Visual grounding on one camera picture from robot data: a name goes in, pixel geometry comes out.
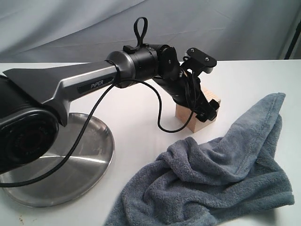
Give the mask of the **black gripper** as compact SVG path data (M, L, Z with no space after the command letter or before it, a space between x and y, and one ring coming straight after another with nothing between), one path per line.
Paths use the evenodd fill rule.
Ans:
M176 104L193 110L200 122L213 121L216 118L216 111L213 109L218 110L219 103L214 99L207 101L201 90L199 77L188 74L173 81L157 76L153 80L172 97Z

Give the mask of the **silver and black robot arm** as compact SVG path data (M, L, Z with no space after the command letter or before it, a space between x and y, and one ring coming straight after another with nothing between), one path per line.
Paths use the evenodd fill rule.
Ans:
M4 71L0 77L1 173L45 154L59 126L67 124L71 102L109 85L123 89L152 79L198 120L214 120L220 105L206 99L199 75L210 73L216 64L197 48L188 49L179 63L173 47L143 44L124 46L96 63Z

